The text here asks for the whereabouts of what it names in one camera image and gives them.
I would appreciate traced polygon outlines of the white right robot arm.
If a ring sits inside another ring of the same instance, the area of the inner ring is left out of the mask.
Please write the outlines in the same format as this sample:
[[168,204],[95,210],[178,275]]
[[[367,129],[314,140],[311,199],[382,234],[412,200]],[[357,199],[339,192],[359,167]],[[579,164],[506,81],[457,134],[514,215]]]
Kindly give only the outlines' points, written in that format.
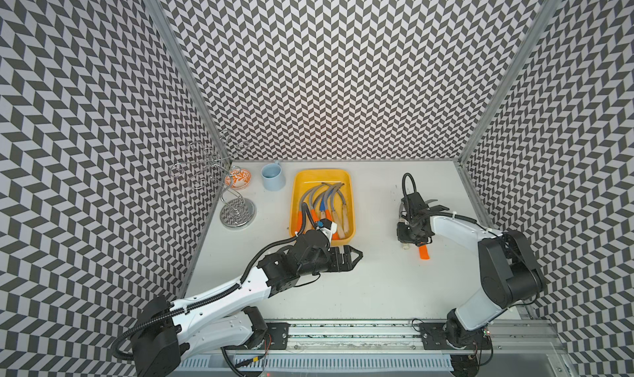
[[401,243],[423,247],[439,235],[478,257],[480,288],[447,314],[443,335],[450,347],[477,343],[491,321],[543,291],[542,269],[523,233],[486,228],[442,205],[430,207],[417,192],[403,196],[399,216],[396,232]]

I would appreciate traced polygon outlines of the grey sickle wooden handle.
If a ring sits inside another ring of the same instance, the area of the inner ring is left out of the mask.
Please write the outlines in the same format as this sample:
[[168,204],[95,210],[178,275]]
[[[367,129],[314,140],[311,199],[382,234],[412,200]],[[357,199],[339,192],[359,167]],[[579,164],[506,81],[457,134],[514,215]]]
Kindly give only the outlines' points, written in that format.
[[343,192],[342,192],[343,186],[344,186],[344,183],[340,183],[338,185],[338,190],[337,190],[337,194],[342,203],[341,213],[339,214],[340,230],[338,230],[340,239],[345,239],[348,236],[350,231],[350,223],[348,218],[348,204],[347,204],[347,200],[343,196]]

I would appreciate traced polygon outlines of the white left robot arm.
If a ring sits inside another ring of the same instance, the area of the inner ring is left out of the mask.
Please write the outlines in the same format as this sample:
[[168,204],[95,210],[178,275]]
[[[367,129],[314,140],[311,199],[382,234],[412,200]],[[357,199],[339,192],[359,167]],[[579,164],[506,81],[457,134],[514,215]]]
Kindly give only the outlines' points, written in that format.
[[361,259],[358,249],[332,247],[315,230],[270,243],[232,281],[187,299],[151,300],[135,326],[112,343],[112,355],[133,362],[138,376],[167,376],[206,351],[252,349],[268,333],[257,302],[300,287],[302,276],[318,280],[324,273],[352,271]]

